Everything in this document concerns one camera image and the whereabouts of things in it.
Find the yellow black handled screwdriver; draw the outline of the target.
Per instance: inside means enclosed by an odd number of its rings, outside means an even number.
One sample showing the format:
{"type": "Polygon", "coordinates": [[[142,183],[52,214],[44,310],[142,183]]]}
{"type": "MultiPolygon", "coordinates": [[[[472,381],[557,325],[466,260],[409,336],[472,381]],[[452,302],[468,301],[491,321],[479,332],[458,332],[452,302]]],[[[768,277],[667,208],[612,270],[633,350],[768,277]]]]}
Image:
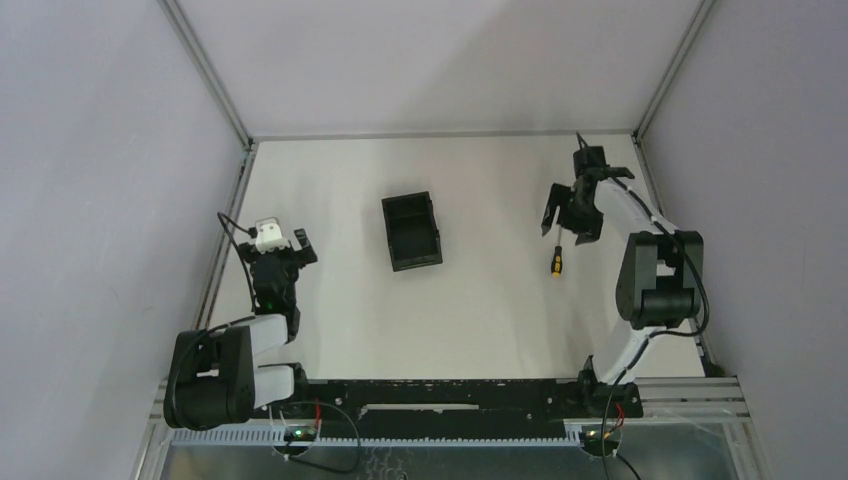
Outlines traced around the yellow black handled screwdriver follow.
{"type": "Polygon", "coordinates": [[[562,231],[563,228],[558,225],[556,228],[556,244],[550,266],[551,275],[555,278],[560,277],[563,270],[562,231]]]}

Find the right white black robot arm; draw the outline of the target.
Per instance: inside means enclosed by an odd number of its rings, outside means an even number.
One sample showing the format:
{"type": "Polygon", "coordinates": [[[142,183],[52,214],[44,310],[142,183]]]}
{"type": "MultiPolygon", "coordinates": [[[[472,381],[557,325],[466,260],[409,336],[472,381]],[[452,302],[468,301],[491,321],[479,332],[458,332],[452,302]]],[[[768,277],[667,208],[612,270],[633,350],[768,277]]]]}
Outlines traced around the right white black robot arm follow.
{"type": "Polygon", "coordinates": [[[684,337],[685,321],[708,319],[704,242],[700,233],[679,229],[650,206],[634,189],[633,172],[610,165],[602,147],[581,141],[573,165],[573,184],[554,183],[549,190],[541,233],[569,231],[584,245],[610,226],[624,242],[614,291],[618,320],[588,357],[582,373],[589,382],[577,391],[582,410],[602,416],[617,403],[615,386],[633,380],[653,339],[684,337]]]}

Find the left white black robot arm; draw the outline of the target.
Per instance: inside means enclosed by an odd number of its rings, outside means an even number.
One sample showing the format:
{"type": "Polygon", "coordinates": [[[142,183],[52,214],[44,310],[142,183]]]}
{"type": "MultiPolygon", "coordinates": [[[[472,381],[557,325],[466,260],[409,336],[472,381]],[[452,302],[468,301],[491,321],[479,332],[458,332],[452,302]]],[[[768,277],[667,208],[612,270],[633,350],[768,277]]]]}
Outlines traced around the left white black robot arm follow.
{"type": "Polygon", "coordinates": [[[255,361],[299,332],[296,283],[318,257],[305,230],[295,230],[294,240],[297,247],[273,221],[259,224],[254,242],[238,247],[251,281],[253,313],[178,334],[163,400],[170,427],[204,431],[240,424],[273,402],[290,417],[310,409],[313,392],[298,381],[298,363],[255,361]]]}

